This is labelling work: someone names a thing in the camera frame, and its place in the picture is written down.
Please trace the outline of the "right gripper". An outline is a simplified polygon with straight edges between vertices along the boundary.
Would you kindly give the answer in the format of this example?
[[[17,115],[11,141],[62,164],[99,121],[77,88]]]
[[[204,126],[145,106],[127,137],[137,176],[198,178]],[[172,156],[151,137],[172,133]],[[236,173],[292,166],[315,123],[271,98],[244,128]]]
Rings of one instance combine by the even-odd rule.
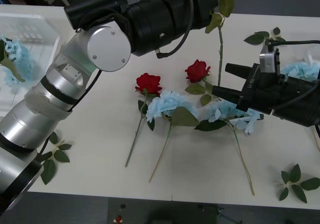
[[[244,86],[239,91],[214,85],[212,87],[214,96],[236,104],[242,111],[253,109],[264,114],[270,114],[271,107],[280,103],[280,97],[286,85],[285,75],[277,72],[262,72],[257,63],[252,67],[227,63],[225,71],[245,79]]]

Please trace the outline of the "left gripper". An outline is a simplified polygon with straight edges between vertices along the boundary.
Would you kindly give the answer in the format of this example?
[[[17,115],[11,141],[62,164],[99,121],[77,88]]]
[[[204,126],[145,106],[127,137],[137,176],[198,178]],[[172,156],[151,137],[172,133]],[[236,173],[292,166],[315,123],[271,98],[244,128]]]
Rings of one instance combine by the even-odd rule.
[[[218,0],[193,0],[194,16],[192,29],[199,30],[211,22],[211,11],[218,6]]]

